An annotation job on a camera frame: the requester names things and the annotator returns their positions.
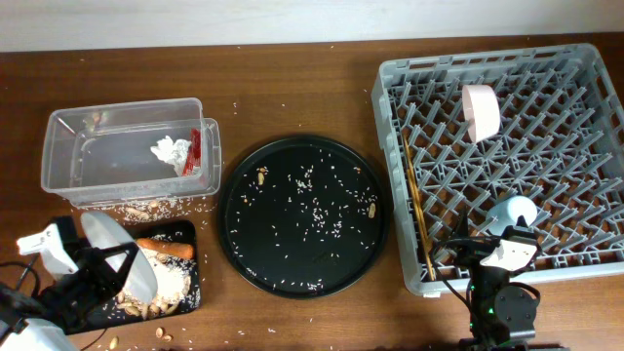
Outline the rice and peanut shells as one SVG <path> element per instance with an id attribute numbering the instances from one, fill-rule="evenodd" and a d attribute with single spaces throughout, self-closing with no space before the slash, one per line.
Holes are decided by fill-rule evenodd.
<path id="1" fill-rule="evenodd" d="M 195 261 L 146 248 L 141 251 L 154 272 L 156 293 L 149 302 L 142 302 L 129 288 L 123 288 L 115 297 L 116 308 L 143 320 L 174 313 L 189 296 Z"/>

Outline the orange carrot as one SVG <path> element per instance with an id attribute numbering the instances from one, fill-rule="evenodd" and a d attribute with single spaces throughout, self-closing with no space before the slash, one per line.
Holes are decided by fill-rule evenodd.
<path id="1" fill-rule="evenodd" d="M 195 254 L 194 248 L 184 243 L 165 242 L 148 238 L 136 239 L 136 243 L 142 248 L 182 259 L 192 259 Z"/>

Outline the light blue cup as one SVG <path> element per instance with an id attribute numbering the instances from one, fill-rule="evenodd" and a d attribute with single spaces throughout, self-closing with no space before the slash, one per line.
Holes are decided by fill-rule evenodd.
<path id="1" fill-rule="evenodd" d="M 538 209 L 531 199 L 525 196 L 512 196 L 495 206 L 488 212 L 486 219 L 491 219 L 487 231 L 494 236 L 501 236 L 509 225 L 516 225 L 521 216 L 527 225 L 536 220 Z"/>

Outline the white tissue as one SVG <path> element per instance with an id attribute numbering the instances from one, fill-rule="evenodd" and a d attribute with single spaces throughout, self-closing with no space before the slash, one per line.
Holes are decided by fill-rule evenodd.
<path id="1" fill-rule="evenodd" d="M 178 176 L 182 176 L 190 146 L 190 140 L 177 139 L 173 141 L 170 136 L 165 136 L 158 140 L 155 146 L 151 146 L 150 151 L 160 161 L 173 166 Z"/>

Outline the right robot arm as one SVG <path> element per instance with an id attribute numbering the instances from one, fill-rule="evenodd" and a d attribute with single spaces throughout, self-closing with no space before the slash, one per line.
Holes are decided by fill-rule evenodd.
<path id="1" fill-rule="evenodd" d="M 469 271 L 465 293 L 459 293 L 436 275 L 469 313 L 470 338 L 458 341 L 460 350 L 527 350 L 535 338 L 534 321 L 541 295 L 536 288 L 513 277 L 525 272 L 541 252 L 536 235 L 525 218 L 506 226 L 499 236 L 472 236 L 469 218 L 462 212 L 448 239 L 430 251 L 455 251 L 453 264 Z"/>

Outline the red snack wrapper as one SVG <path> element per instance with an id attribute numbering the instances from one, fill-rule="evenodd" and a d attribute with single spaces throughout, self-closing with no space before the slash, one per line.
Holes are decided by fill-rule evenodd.
<path id="1" fill-rule="evenodd" d="M 183 176 L 192 176 L 201 170 L 201 132 L 198 129 L 191 130 L 190 142 Z"/>

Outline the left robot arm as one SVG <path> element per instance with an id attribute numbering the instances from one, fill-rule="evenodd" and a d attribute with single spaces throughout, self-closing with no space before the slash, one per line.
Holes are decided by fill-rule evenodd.
<path id="1" fill-rule="evenodd" d="M 136 241 L 107 214 L 81 215 L 87 238 L 78 237 L 70 216 L 55 217 L 43 231 L 17 240 L 21 255 L 43 261 L 55 282 L 40 288 L 34 273 L 33 292 L 1 285 L 1 348 L 3 350 L 73 350 L 67 338 L 88 324 L 94 310 L 129 283 L 151 298 L 157 289 L 152 273 L 142 282 L 138 271 L 149 263 Z"/>

